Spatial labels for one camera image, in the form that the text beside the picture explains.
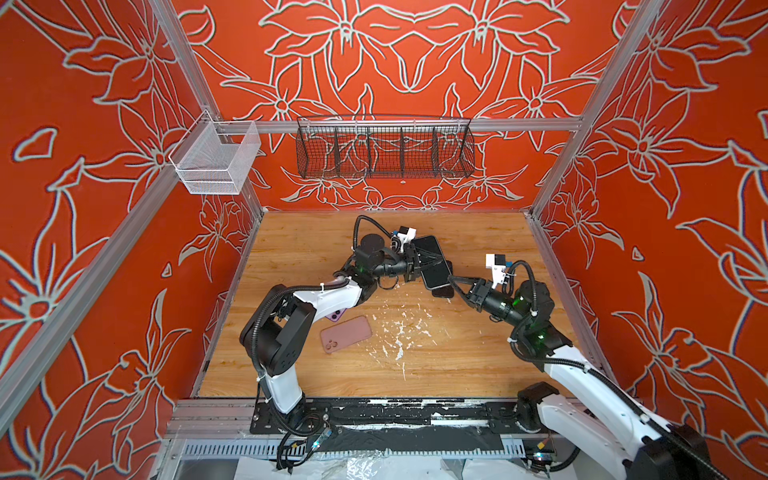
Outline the black phone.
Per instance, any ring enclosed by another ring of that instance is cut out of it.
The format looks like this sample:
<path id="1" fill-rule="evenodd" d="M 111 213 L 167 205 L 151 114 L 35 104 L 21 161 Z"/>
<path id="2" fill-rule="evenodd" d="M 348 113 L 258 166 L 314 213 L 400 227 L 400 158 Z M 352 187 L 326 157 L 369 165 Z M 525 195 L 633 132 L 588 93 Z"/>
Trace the black phone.
<path id="1" fill-rule="evenodd" d="M 424 286 L 430 291 L 449 286 L 452 271 L 437 238 L 434 235 L 416 238 L 413 245 Z"/>

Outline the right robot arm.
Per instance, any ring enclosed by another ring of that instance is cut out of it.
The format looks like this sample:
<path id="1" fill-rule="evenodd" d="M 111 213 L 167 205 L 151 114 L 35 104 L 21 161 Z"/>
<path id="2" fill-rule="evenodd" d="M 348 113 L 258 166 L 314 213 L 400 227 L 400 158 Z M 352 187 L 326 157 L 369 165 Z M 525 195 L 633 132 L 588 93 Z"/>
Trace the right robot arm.
<path id="1" fill-rule="evenodd" d="M 722 479 L 704 438 L 687 425 L 652 412 L 592 365 L 550 321 L 555 302 L 545 283 L 529 277 L 514 293 L 482 278 L 452 276 L 465 303 L 512 327 L 515 356 L 571 392 L 576 407 L 540 382 L 522 390 L 522 428 L 565 437 L 615 479 Z"/>

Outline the dark phone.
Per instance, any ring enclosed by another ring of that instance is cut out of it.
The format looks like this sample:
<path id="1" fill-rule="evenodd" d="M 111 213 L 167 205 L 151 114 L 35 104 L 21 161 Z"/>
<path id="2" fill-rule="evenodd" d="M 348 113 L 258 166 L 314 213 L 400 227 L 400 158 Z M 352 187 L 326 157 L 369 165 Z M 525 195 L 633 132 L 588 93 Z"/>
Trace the dark phone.
<path id="1" fill-rule="evenodd" d="M 453 267 L 452 262 L 451 261 L 447 261 L 446 265 L 447 265 L 447 270 L 448 270 L 448 276 L 451 276 L 452 275 L 452 267 Z M 448 283 L 447 285 L 442 286 L 440 288 L 432 290 L 432 296 L 435 297 L 435 298 L 451 299 L 451 298 L 454 297 L 454 295 L 455 295 L 455 290 L 454 290 L 454 288 L 452 287 L 452 285 L 450 283 Z"/>

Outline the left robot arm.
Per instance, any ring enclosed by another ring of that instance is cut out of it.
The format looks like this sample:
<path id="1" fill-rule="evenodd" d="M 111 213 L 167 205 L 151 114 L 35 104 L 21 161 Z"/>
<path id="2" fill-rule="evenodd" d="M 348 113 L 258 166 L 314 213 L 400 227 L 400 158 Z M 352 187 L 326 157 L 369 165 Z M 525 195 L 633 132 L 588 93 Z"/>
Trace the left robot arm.
<path id="1" fill-rule="evenodd" d="M 308 436 L 322 427 L 322 419 L 303 410 L 304 392 L 295 364 L 312 325 L 337 310 L 365 303 L 383 278 L 411 281 L 427 267 L 430 255 L 413 241 L 394 239 L 390 248 L 375 234 L 353 248 L 333 279 L 315 285 L 273 286 L 243 327 L 244 347 L 278 425 L 293 435 Z"/>

